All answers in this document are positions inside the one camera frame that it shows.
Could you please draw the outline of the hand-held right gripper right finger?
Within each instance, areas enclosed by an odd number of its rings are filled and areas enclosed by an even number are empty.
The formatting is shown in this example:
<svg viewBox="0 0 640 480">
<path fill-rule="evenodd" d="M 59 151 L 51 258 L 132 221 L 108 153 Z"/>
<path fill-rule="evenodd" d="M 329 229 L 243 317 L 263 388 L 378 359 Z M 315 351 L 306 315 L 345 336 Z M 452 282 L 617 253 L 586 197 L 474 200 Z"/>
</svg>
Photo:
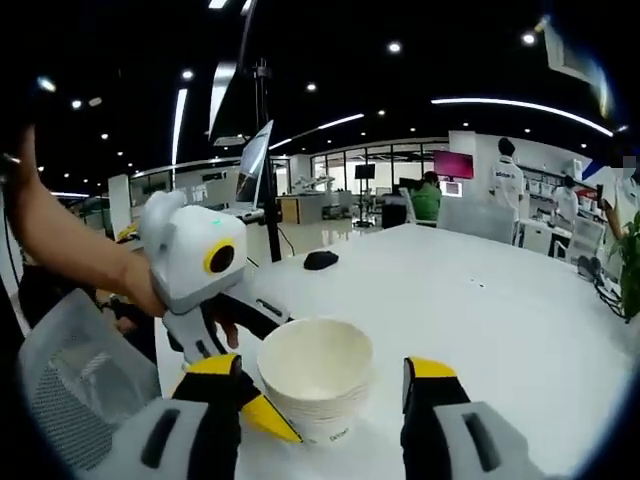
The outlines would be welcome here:
<svg viewBox="0 0 640 480">
<path fill-rule="evenodd" d="M 408 479 L 543 479 L 528 442 L 485 402 L 468 397 L 448 365 L 404 359 L 400 433 Z"/>
</svg>

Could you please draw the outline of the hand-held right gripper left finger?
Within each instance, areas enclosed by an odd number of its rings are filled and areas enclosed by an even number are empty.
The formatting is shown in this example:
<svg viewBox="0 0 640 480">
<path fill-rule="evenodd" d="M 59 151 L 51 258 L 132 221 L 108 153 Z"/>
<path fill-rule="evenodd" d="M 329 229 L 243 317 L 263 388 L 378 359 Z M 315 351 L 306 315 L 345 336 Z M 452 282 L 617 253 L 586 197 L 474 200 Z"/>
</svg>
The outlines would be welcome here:
<svg viewBox="0 0 640 480">
<path fill-rule="evenodd" d="M 173 398 L 157 398 L 126 420 L 111 449 L 79 479 L 233 479 L 241 433 L 241 357 L 191 365 Z"/>
</svg>

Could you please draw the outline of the person's left hand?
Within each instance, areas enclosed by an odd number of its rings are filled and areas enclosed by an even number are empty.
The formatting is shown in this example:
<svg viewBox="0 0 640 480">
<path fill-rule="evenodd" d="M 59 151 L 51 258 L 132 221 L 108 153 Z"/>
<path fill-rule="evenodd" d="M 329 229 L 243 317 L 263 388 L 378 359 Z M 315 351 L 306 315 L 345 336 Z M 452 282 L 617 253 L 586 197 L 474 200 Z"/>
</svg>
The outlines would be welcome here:
<svg viewBox="0 0 640 480">
<path fill-rule="evenodd" d="M 218 337 L 218 331 L 224 334 L 227 346 L 235 350 L 239 346 L 238 328 L 235 314 L 225 306 L 208 305 L 203 308 L 213 337 Z"/>
</svg>

